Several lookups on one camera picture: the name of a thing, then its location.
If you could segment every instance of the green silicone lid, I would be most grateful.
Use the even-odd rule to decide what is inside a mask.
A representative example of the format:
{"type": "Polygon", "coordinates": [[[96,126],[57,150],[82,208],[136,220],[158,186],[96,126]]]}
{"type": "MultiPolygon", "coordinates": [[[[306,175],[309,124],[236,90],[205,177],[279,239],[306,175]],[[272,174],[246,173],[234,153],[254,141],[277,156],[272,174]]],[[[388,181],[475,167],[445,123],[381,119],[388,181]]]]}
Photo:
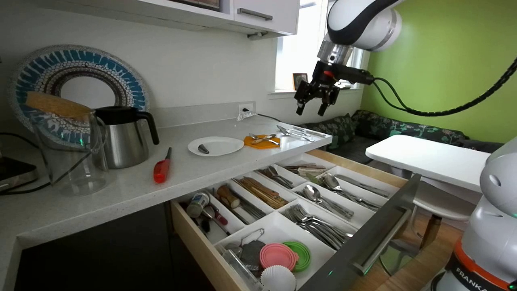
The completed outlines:
{"type": "Polygon", "coordinates": [[[309,252],[309,249],[303,243],[297,241],[286,241],[283,244],[298,254],[299,259],[294,266],[293,272],[302,272],[306,270],[311,263],[311,253],[309,252]]]}

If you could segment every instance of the glass pitcher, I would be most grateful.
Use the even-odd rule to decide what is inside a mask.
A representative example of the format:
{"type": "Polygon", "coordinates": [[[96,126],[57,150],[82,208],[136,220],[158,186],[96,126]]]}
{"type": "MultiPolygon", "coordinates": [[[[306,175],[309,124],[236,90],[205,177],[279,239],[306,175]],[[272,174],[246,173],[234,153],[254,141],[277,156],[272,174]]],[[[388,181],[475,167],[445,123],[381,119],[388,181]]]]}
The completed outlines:
{"type": "Polygon", "coordinates": [[[68,196],[87,195],[108,184],[106,130],[95,112],[70,117],[33,117],[34,133],[50,183],[68,196]]]}

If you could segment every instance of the red lighter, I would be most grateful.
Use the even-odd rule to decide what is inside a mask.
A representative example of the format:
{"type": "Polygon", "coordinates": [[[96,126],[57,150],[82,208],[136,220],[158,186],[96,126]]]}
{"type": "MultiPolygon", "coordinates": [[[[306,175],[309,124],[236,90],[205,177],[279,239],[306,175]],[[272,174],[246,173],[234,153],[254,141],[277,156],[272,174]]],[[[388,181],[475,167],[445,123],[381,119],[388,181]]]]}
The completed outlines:
{"type": "Polygon", "coordinates": [[[163,183],[165,180],[167,180],[167,175],[169,174],[169,165],[171,164],[171,152],[172,148],[169,147],[165,159],[157,162],[155,165],[153,177],[155,178],[156,183],[163,183]]]}

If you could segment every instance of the black kettle handle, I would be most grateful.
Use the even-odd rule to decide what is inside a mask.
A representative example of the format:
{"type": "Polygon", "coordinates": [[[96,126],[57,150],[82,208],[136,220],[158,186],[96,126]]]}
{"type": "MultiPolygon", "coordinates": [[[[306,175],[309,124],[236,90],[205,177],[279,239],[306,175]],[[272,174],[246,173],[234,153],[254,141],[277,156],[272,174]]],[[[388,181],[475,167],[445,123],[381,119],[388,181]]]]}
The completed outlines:
{"type": "Polygon", "coordinates": [[[158,131],[156,131],[156,124],[155,119],[153,118],[153,115],[149,112],[137,112],[136,117],[140,119],[147,120],[147,124],[149,125],[149,130],[151,131],[151,137],[153,138],[154,144],[160,143],[160,138],[158,138],[158,131]]]}

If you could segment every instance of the orange cutting board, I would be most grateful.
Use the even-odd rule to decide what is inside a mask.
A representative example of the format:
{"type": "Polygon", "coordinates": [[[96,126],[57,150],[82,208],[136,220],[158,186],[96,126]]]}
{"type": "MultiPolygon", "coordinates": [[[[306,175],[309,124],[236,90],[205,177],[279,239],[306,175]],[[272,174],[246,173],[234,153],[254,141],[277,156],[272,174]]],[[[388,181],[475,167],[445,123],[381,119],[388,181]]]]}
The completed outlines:
{"type": "MultiPolygon", "coordinates": [[[[259,138],[263,138],[265,136],[268,136],[268,135],[257,135],[259,138]]],[[[278,143],[280,143],[280,139],[278,137],[273,137],[271,140],[274,140],[278,143]]],[[[280,146],[279,145],[276,145],[270,141],[267,141],[267,140],[263,140],[259,143],[256,143],[256,144],[252,144],[252,142],[254,141],[254,139],[251,138],[251,136],[247,136],[244,138],[244,144],[249,146],[249,147],[252,147],[252,148],[256,148],[256,149],[274,149],[274,148],[279,148],[280,146]]]]}

